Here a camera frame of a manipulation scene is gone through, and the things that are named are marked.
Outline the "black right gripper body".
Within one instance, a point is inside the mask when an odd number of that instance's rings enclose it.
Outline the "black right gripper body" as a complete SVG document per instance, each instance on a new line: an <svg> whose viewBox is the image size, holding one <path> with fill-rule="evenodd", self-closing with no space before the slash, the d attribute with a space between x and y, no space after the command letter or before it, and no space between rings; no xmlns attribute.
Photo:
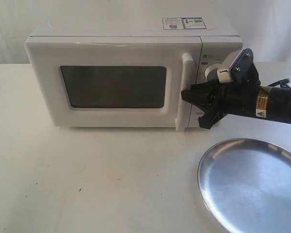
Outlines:
<svg viewBox="0 0 291 233"><path fill-rule="evenodd" d="M214 103L225 114L255 117L260 80L253 64L242 83L220 83Z"/></svg>

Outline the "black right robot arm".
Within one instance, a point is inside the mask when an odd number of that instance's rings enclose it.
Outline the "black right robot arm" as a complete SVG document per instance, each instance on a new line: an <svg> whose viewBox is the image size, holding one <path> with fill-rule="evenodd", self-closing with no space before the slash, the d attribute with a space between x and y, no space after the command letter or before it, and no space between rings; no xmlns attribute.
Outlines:
<svg viewBox="0 0 291 233"><path fill-rule="evenodd" d="M291 87L286 82L280 87L261 86L258 71L251 65L240 82L194 84L181 97L203 111L198 118L203 129L210 129L226 115L291 124Z"/></svg>

